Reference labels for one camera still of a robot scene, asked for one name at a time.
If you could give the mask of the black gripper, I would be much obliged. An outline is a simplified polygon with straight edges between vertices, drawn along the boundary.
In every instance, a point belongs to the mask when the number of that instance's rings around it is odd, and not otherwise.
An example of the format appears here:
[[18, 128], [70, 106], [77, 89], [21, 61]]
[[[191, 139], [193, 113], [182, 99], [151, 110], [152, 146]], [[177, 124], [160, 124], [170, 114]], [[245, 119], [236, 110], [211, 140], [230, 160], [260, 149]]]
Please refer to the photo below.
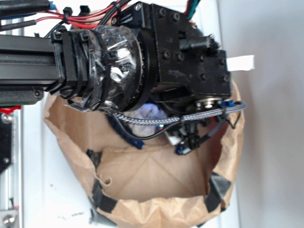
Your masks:
[[135, 33], [144, 63], [124, 111], [152, 100], [168, 112], [193, 112], [197, 104], [231, 97], [225, 51], [183, 13], [137, 2], [118, 14], [117, 25]]

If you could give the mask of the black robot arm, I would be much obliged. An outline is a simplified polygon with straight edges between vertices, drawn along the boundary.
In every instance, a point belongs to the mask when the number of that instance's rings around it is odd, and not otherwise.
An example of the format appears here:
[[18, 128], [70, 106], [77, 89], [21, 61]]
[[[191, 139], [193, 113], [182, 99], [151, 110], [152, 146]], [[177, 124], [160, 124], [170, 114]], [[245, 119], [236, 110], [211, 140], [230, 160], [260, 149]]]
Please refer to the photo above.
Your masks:
[[231, 96], [226, 54], [188, 16], [156, 4], [108, 7], [108, 26], [58, 26], [47, 38], [0, 37], [0, 104], [31, 105], [44, 92], [83, 112], [133, 111], [148, 100], [178, 113]]

